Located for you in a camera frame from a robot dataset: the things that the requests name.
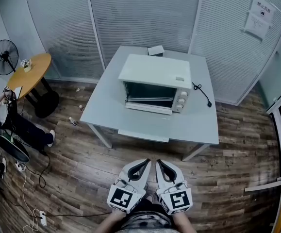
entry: electric fan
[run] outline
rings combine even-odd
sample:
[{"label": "electric fan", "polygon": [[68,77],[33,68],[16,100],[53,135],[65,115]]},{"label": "electric fan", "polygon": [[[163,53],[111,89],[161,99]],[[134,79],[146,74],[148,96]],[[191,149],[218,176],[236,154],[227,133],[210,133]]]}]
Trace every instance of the electric fan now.
[{"label": "electric fan", "polygon": [[12,71],[15,72],[15,67],[18,62],[18,51],[12,41],[0,41],[0,75],[8,75]]}]

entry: window blinds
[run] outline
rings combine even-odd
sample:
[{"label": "window blinds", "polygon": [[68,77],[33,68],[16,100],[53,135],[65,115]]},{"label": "window blinds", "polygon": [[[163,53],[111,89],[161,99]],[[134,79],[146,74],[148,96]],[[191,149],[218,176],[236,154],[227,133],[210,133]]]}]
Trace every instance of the window blinds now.
[{"label": "window blinds", "polygon": [[27,0],[44,48],[62,77],[99,79],[103,68],[87,0]]},{"label": "window blinds", "polygon": [[188,52],[198,0],[91,0],[108,64],[120,45]]},{"label": "window blinds", "polygon": [[206,57],[215,99],[236,104],[268,61],[281,35],[281,0],[263,41],[243,32],[252,0],[202,0],[192,54]]}]

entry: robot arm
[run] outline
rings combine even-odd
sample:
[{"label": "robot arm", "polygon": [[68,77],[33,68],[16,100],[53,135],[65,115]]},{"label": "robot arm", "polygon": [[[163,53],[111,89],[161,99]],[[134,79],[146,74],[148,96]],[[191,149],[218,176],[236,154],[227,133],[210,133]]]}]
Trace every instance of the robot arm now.
[{"label": "robot arm", "polygon": [[191,189],[187,187],[182,171],[162,160],[156,161],[155,168],[159,187],[156,195],[166,213],[172,215],[190,209],[193,204]]},{"label": "robot arm", "polygon": [[123,167],[111,185],[107,204],[114,209],[130,213],[146,194],[145,186],[151,168],[150,159],[131,162]]}]

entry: white table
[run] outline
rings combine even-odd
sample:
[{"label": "white table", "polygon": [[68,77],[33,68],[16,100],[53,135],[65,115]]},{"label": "white table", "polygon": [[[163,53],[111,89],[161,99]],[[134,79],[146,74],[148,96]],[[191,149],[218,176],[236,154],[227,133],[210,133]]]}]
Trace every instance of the white table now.
[{"label": "white table", "polygon": [[87,123],[108,148],[112,148],[112,143],[100,127],[132,133],[138,138],[149,140],[169,138],[199,143],[182,158],[183,161],[210,144],[218,144],[215,99],[205,58],[165,51],[163,57],[190,62],[192,81],[202,85],[202,90],[213,105],[209,108],[201,91],[192,89],[181,113],[163,115],[125,108],[125,88],[118,76],[131,53],[146,55],[147,48],[119,47],[90,97],[80,121]]}]

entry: fan stand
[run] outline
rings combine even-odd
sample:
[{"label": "fan stand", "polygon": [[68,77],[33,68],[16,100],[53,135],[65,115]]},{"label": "fan stand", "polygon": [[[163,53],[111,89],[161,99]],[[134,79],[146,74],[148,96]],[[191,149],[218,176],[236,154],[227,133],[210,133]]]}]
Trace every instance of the fan stand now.
[{"label": "fan stand", "polygon": [[12,68],[13,72],[15,72],[15,69],[14,69],[13,65],[9,61],[9,51],[5,51],[2,54],[1,59],[3,59],[4,62],[7,62],[10,65],[10,67]]}]

